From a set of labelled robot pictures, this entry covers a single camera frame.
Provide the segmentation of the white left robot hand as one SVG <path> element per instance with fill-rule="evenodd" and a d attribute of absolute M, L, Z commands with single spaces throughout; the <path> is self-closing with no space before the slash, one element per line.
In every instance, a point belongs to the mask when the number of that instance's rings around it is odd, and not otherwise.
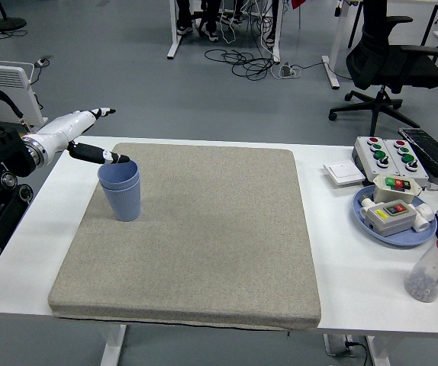
<path fill-rule="evenodd" d="M 75 111 L 58 117 L 37 133 L 24 135 L 22 140 L 33 157 L 37 169 L 49 165 L 55 154 L 68 150 L 71 157 L 96 164 L 126 163 L 130 158 L 97 146 L 77 143 L 75 139 L 89 130 L 100 117 L 113 114 L 115 109 L 96 108 Z"/>

